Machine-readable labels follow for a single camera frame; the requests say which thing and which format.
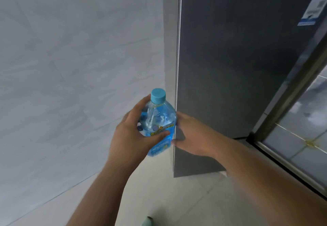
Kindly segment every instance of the person's left hand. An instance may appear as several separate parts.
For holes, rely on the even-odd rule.
[[[107,165],[132,173],[144,160],[149,150],[170,134],[163,131],[151,137],[143,136],[137,130],[142,109],[150,101],[150,95],[140,100],[132,110],[125,114],[113,134]]]

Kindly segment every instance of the person's right hand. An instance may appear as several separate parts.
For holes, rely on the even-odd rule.
[[[177,126],[183,131],[185,140],[174,139],[172,144],[194,155],[215,158],[215,145],[221,134],[181,112],[177,112]]]

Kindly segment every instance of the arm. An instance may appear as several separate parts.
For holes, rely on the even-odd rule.
[[[327,225],[327,202],[241,143],[178,112],[186,139],[173,144],[216,159],[256,203],[270,225]]]
[[[146,157],[149,150],[169,131],[144,137],[137,130],[141,111],[150,96],[144,97],[128,112],[116,127],[108,161],[93,182],[67,226],[115,225],[120,200],[129,176]]]

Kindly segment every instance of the transparent plastic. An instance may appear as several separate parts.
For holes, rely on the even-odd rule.
[[[160,105],[150,101],[146,105],[140,117],[141,125],[139,130],[142,131],[142,134],[149,137],[165,130],[170,131],[168,136],[149,151],[148,156],[160,154],[170,147],[175,132],[176,120],[176,111],[168,101]]]

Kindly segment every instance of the blue and white sticker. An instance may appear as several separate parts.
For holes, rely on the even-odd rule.
[[[314,25],[326,4],[327,0],[311,0],[298,26]]]

